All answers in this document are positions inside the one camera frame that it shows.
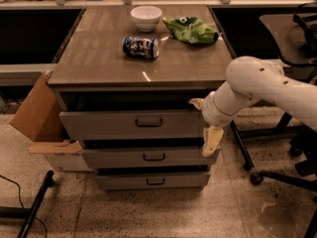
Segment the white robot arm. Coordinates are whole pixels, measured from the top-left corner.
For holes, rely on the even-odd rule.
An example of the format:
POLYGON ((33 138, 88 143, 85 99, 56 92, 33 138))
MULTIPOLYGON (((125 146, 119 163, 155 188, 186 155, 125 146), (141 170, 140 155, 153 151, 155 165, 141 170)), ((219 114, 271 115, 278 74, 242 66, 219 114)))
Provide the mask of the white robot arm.
POLYGON ((205 98, 189 100, 209 125, 203 131, 202 155, 211 156, 220 144, 223 128, 244 108, 260 100, 270 102, 314 131, 317 130, 317 86, 291 79, 272 61, 254 57, 232 60, 226 81, 205 98))

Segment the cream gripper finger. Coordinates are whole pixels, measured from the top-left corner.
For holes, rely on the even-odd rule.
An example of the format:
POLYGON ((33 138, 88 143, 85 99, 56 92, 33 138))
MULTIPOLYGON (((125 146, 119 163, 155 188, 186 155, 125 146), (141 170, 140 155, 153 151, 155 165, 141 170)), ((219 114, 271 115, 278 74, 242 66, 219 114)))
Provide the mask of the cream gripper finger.
POLYGON ((203 131, 204 145, 202 155, 204 157, 211 156, 219 146, 224 134, 222 127, 210 126, 203 131))
POLYGON ((191 98, 188 103, 192 104, 197 110, 201 110, 203 108, 202 98, 191 98))

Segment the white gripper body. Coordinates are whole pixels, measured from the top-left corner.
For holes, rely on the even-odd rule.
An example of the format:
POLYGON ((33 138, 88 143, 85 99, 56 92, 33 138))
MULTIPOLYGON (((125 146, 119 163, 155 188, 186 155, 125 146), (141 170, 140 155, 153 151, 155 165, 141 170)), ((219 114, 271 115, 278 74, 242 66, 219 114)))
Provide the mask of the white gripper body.
POLYGON ((224 127, 236 116, 238 111, 238 99, 233 94, 218 94, 212 91, 203 99, 202 115, 211 126, 224 127))

